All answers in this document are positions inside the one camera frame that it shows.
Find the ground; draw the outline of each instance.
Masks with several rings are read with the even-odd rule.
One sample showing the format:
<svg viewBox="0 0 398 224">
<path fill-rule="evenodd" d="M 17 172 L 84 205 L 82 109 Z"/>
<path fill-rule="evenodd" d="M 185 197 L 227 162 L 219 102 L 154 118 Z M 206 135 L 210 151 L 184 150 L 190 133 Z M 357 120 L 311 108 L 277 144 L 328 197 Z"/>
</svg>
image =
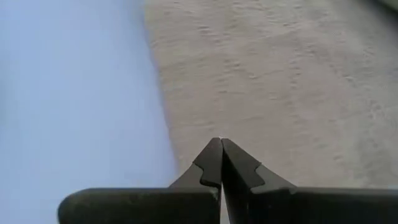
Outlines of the ground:
<svg viewBox="0 0 398 224">
<path fill-rule="evenodd" d="M 295 185 L 398 187 L 397 24 L 372 0 L 147 0 L 181 172 L 222 136 Z"/>
</svg>

